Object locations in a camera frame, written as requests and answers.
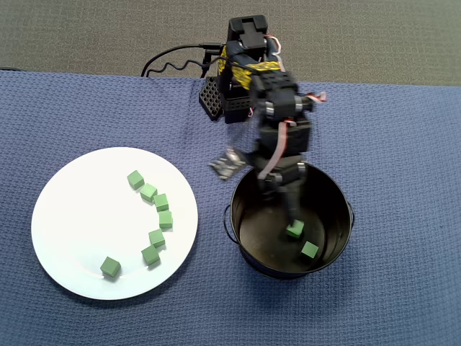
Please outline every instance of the green cube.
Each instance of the green cube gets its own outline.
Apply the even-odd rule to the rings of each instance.
[[[171,211],[161,211],[158,213],[158,224],[161,229],[170,229],[173,227],[173,217]]]
[[[147,265],[151,265],[154,262],[157,262],[160,259],[158,255],[158,251],[154,245],[150,245],[146,247],[143,251],[144,260],[146,261]]]
[[[315,254],[317,253],[317,250],[318,250],[318,247],[316,245],[307,241],[304,244],[304,247],[303,247],[303,250],[301,250],[301,253],[306,256],[309,256],[310,258],[314,258]]]
[[[295,220],[293,225],[288,225],[287,234],[293,238],[299,239],[301,233],[303,232],[304,223],[299,220]]]
[[[141,186],[144,185],[144,178],[143,176],[141,176],[141,174],[139,174],[138,171],[134,171],[127,178],[131,187],[135,190],[139,189]]]
[[[104,263],[102,263],[102,266],[101,266],[101,271],[104,274],[108,274],[109,276],[112,276],[112,277],[116,276],[119,270],[120,270],[120,263],[110,257],[106,257],[106,260],[104,261]]]
[[[155,196],[153,200],[156,203],[157,211],[164,211],[168,210],[168,200],[166,199],[166,195],[162,193],[161,195]]]
[[[155,195],[157,194],[157,189],[151,184],[145,184],[143,189],[140,191],[141,197],[148,202],[153,202]]]
[[[164,234],[161,233],[161,229],[157,229],[149,233],[149,239],[154,247],[159,247],[165,244]]]

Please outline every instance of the black cable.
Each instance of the black cable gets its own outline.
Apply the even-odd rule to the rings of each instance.
[[[195,60],[188,60],[188,61],[186,61],[186,63],[185,63],[182,67],[177,67],[177,66],[175,66],[173,63],[169,63],[169,62],[168,62],[168,63],[165,63],[164,67],[163,67],[162,69],[160,69],[160,70],[154,70],[154,69],[152,69],[152,68],[151,68],[150,70],[148,70],[148,71],[147,71],[147,74],[146,74],[146,77],[149,77],[149,73],[150,73],[150,72],[155,72],[155,73],[157,73],[157,74],[161,74],[162,72],[164,72],[164,71],[166,70],[166,67],[168,67],[168,66],[171,66],[172,68],[174,68],[175,70],[178,70],[178,71],[184,70],[184,69],[187,67],[187,65],[189,65],[189,63],[194,63],[195,65],[198,65],[198,66],[200,66],[201,68],[208,68],[208,67],[210,67],[211,65],[213,65],[213,64],[214,64],[216,61],[218,61],[218,60],[224,60],[224,61],[230,62],[230,64],[231,64],[232,66],[240,67],[240,68],[243,68],[244,70],[249,70],[249,71],[253,72],[254,74],[258,74],[258,71],[255,70],[254,68],[249,68],[249,67],[247,67],[247,66],[240,65],[239,63],[231,62],[231,61],[229,61],[229,59],[224,58],[224,57],[222,57],[222,56],[218,56],[217,58],[214,58],[213,60],[211,60],[211,62],[205,63],[205,64],[199,63],[198,61],[195,61]]]
[[[164,50],[163,52],[157,54],[156,56],[154,56],[151,60],[149,60],[149,61],[147,62],[147,64],[146,64],[146,65],[144,66],[144,68],[143,68],[143,72],[141,73],[141,77],[144,77],[144,75],[146,74],[146,71],[147,71],[147,68],[149,67],[149,65],[151,65],[155,60],[157,60],[157,59],[160,58],[161,56],[164,56],[165,54],[174,52],[175,50],[185,49],[185,48],[203,48],[203,45],[178,45],[178,46],[176,46],[176,47],[173,47],[173,48]]]
[[[0,67],[0,70],[1,71],[22,71],[22,72],[24,72],[24,70],[21,70],[19,68],[15,68],[15,67]]]

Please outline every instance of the table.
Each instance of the table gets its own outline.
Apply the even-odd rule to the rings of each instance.
[[[308,161],[356,214],[344,253],[299,280],[248,266],[221,218],[239,177],[207,167],[253,123],[209,121],[203,80],[0,72],[0,340],[5,345],[455,345],[461,338],[461,87],[301,83],[327,91]],[[89,151],[168,159],[198,210],[186,262],[156,289],[93,301],[32,247],[46,182]]]

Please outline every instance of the wire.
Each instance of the wire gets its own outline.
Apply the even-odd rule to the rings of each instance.
[[[158,58],[160,58],[161,56],[164,56],[168,53],[171,53],[171,52],[174,52],[175,50],[180,50],[180,49],[185,49],[185,48],[203,48],[203,45],[178,45],[176,47],[173,47],[173,48],[170,48],[170,49],[167,49],[167,50],[164,50],[163,52],[157,54],[156,56],[154,56],[151,60],[149,60],[147,62],[147,64],[144,66],[143,68],[143,72],[141,73],[141,77],[144,77],[144,75],[146,74],[146,71],[147,71],[147,68],[149,67],[149,65],[151,65],[155,60],[157,60]]]
[[[155,73],[157,73],[157,74],[161,74],[162,72],[164,72],[164,71],[166,70],[166,68],[167,68],[168,66],[171,66],[172,68],[174,68],[174,69],[176,69],[176,70],[178,70],[178,71],[184,70],[184,69],[187,67],[187,65],[189,65],[189,63],[194,63],[195,65],[198,65],[198,66],[200,66],[201,68],[208,68],[208,67],[210,67],[211,65],[213,65],[213,64],[214,64],[216,61],[218,61],[218,60],[227,61],[227,62],[230,63],[232,66],[239,67],[239,68],[243,68],[244,70],[249,70],[249,71],[251,71],[253,74],[258,74],[258,73],[259,73],[259,72],[258,72],[257,70],[255,70],[254,68],[249,68],[248,66],[241,65],[241,64],[236,63],[236,62],[234,62],[234,61],[230,61],[229,59],[224,58],[224,57],[222,57],[222,56],[218,56],[217,58],[214,58],[213,60],[211,60],[209,63],[205,63],[205,64],[199,63],[199,62],[196,61],[196,60],[187,60],[186,63],[185,63],[183,66],[181,66],[181,67],[178,67],[178,66],[174,65],[173,63],[169,63],[169,62],[168,62],[168,63],[165,63],[164,67],[161,68],[160,70],[154,70],[153,68],[147,70],[146,77],[149,77],[149,73],[150,73],[150,72],[155,72]]]
[[[314,95],[313,93],[306,94],[306,97],[309,97],[315,103],[325,103],[326,102],[326,92],[321,92],[319,95]]]
[[[19,68],[15,68],[15,67],[0,67],[0,70],[1,71],[22,71],[22,72],[24,72],[24,70],[21,70]]]
[[[279,163],[280,159],[282,158],[283,153],[287,148],[287,128],[288,123],[286,123],[285,121],[281,121],[279,123],[279,138],[277,140],[277,146],[275,147],[275,151],[272,154],[272,157],[267,163],[267,165],[258,174],[258,179],[266,179],[268,173],[270,173],[275,168],[275,166]]]
[[[275,36],[273,35],[265,35],[264,37],[267,37],[267,38],[271,38],[275,41],[275,43],[277,44],[277,47],[279,48],[277,50],[276,53],[273,53],[272,55],[275,56],[277,58],[277,60],[279,61],[279,64],[280,64],[280,71],[282,72],[285,72],[285,67],[283,66],[283,62],[282,62],[282,58],[279,56],[280,52],[282,51],[282,45],[280,44],[280,41],[278,38],[276,38]]]

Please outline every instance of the black power cord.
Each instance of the black power cord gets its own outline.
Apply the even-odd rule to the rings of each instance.
[[[174,65],[173,63],[165,63],[164,67],[160,70],[154,70],[153,68],[151,68],[150,70],[147,71],[147,74],[146,74],[146,77],[149,77],[149,73],[150,72],[155,72],[157,74],[161,74],[162,72],[164,72],[166,70],[166,68],[168,66],[171,66],[172,68],[174,68],[175,70],[178,70],[178,71],[182,71],[184,70],[187,65],[189,65],[189,63],[194,63],[195,65],[198,65],[200,66],[202,69],[204,68],[209,68],[211,65],[213,65],[216,61],[218,60],[224,60],[224,61],[227,61],[228,63],[230,63],[232,66],[235,66],[235,67],[240,67],[240,68],[243,68],[244,70],[248,70],[248,71],[251,71],[252,73],[254,74],[258,74],[259,72],[257,70],[255,70],[254,68],[249,68],[245,65],[240,65],[239,63],[236,63],[235,61],[229,61],[229,59],[227,58],[224,58],[222,56],[218,56],[217,58],[214,58],[213,60],[211,60],[211,62],[209,63],[199,63],[198,61],[196,60],[188,60],[186,61],[186,63],[181,66],[181,67],[178,67],[176,65]]]
[[[210,52],[214,52],[215,55],[218,56],[222,47],[224,47],[224,45],[222,43],[200,43],[200,44],[192,44],[192,45],[178,45],[176,47],[164,50],[163,52],[157,54],[156,56],[154,56],[151,60],[149,60],[147,62],[147,64],[143,68],[143,72],[141,73],[141,77],[144,77],[149,65],[151,65],[155,60],[157,60],[158,58],[160,58],[160,57],[162,57],[162,56],[164,56],[164,55],[166,55],[168,53],[174,52],[175,50],[180,50],[180,49],[185,49],[185,48],[202,48],[202,49],[205,49],[207,51],[207,54],[209,54]]]
[[[0,71],[21,71],[21,72],[24,72],[24,70],[21,70],[19,68],[15,68],[15,67],[0,67]]]
[[[173,47],[173,48],[170,48],[170,49],[167,49],[167,50],[164,50],[163,52],[157,54],[156,56],[154,56],[151,60],[149,60],[147,62],[147,64],[144,66],[143,68],[143,72],[141,73],[141,77],[144,77],[144,75],[146,74],[146,71],[147,71],[147,68],[149,67],[149,65],[151,65],[155,60],[157,60],[158,58],[160,58],[161,56],[164,56],[168,53],[171,53],[171,52],[174,52],[175,50],[180,50],[180,49],[185,49],[185,48],[203,48],[203,44],[201,45],[178,45],[176,47]]]

